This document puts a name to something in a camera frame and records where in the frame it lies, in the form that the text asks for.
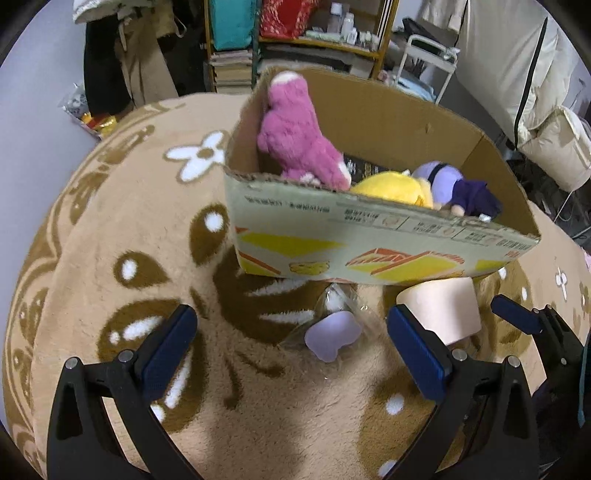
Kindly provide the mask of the red patterned bag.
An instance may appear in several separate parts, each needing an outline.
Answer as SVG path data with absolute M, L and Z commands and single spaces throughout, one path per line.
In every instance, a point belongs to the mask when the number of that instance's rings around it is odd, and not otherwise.
M 273 39 L 300 37 L 320 3 L 320 0 L 263 0 L 259 34 Z

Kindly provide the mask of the teal bag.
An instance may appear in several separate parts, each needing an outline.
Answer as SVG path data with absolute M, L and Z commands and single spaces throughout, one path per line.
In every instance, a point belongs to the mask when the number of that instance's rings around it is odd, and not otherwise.
M 217 51 L 245 49 L 252 42 L 256 0 L 211 0 L 213 46 Z

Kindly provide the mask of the beige trench coat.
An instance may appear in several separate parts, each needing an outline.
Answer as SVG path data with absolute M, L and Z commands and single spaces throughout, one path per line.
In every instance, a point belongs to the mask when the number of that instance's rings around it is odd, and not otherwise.
M 135 108 L 178 97 L 158 40 L 181 38 L 185 32 L 184 24 L 176 22 L 171 1 L 134 8 L 119 19 L 115 52 Z

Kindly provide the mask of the pink sponge block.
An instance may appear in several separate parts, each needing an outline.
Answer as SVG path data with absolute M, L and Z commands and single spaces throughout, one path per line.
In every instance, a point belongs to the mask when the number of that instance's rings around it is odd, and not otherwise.
M 432 280 L 403 290 L 397 305 L 406 305 L 419 323 L 447 346 L 482 329 L 478 299 L 471 278 Z

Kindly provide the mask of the purple-haired doll plush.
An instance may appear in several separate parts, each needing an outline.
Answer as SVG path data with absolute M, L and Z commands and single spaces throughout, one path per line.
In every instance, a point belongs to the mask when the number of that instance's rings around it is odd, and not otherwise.
M 492 220 L 502 213 L 502 203 L 481 180 L 468 180 L 462 172 L 447 163 L 427 162 L 413 173 L 415 179 L 426 180 L 436 206 L 449 209 L 457 216 L 485 216 Z

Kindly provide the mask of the yellow bear plush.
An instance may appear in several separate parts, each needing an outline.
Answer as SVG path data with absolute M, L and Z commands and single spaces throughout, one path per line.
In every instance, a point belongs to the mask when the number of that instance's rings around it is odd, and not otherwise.
M 394 171 L 385 171 L 363 179 L 349 189 L 356 195 L 434 209 L 431 184 Z

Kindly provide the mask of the lavender pads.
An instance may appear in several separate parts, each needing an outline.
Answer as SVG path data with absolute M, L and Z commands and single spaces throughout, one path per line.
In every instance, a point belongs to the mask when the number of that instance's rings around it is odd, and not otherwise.
M 280 347 L 301 369 L 335 369 L 375 334 L 376 317 L 349 285 L 332 283 L 318 298 L 311 320 L 298 325 Z

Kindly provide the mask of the wooden bookshelf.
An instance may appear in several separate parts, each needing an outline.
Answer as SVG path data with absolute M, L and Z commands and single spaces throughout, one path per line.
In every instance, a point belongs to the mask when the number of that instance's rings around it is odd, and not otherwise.
M 207 78 L 212 89 L 213 51 L 210 1 L 204 2 L 205 50 Z M 301 67 L 305 65 L 335 68 L 341 62 L 349 74 L 363 79 L 376 79 L 383 70 L 397 1 L 321 1 L 311 14 L 304 34 L 294 39 L 264 38 L 259 34 L 259 17 L 263 1 L 256 5 L 252 42 L 252 87 L 263 70 L 273 65 Z

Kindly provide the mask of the white puffer jacket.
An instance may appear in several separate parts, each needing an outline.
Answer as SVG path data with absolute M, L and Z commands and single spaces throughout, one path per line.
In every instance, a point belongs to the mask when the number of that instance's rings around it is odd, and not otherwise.
M 151 8 L 154 0 L 74 0 L 72 18 L 76 24 L 100 20 L 111 15 L 125 16 L 134 8 Z

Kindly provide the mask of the cream pillow bag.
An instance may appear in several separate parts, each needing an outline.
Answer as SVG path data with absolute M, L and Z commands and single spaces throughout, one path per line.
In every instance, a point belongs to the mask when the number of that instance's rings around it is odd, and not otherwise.
M 537 128 L 518 128 L 518 150 L 566 192 L 590 180 L 590 125 L 571 109 L 558 106 Z

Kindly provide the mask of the cardboard box with yellow print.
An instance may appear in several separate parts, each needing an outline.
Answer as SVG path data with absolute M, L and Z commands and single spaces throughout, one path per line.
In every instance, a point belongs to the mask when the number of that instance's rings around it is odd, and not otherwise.
M 376 81 L 315 68 L 300 76 L 336 149 L 396 172 L 447 163 L 484 181 L 502 211 L 485 222 L 283 178 L 279 163 L 256 142 L 271 91 L 294 80 L 271 68 L 243 105 L 226 150 L 226 206 L 246 273 L 411 285 L 487 275 L 539 243 L 525 193 L 475 124 Z

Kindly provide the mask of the stack of books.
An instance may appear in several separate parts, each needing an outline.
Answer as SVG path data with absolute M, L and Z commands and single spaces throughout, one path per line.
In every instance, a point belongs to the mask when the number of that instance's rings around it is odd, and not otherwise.
M 213 51 L 208 65 L 215 93 L 242 95 L 252 92 L 252 50 Z

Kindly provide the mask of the cream folded mattress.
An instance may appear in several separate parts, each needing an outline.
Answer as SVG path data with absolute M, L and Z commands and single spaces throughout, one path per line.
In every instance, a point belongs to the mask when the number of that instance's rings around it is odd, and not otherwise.
M 517 147 L 563 105 L 579 63 L 537 1 L 469 1 L 458 46 L 460 83 Z

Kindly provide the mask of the beige butterfly pattern rug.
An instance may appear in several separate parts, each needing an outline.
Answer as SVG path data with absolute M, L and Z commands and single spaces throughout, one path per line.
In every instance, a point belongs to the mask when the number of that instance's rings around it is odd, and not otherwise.
M 182 303 L 199 330 L 152 410 L 207 479 L 380 479 L 425 423 L 383 327 L 328 381 L 281 350 L 325 284 L 239 268 L 221 163 L 243 104 L 195 94 L 130 114 L 51 207 L 4 347 L 8 429 L 37 473 L 66 359 L 137 348 Z

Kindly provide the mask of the pink fuzzy plush toy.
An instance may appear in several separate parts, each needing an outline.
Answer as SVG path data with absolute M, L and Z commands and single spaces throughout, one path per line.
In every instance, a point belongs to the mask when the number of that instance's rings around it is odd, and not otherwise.
M 344 154 L 322 134 L 308 82 L 296 71 L 281 71 L 270 80 L 256 144 L 280 164 L 284 178 L 335 191 L 352 186 Z

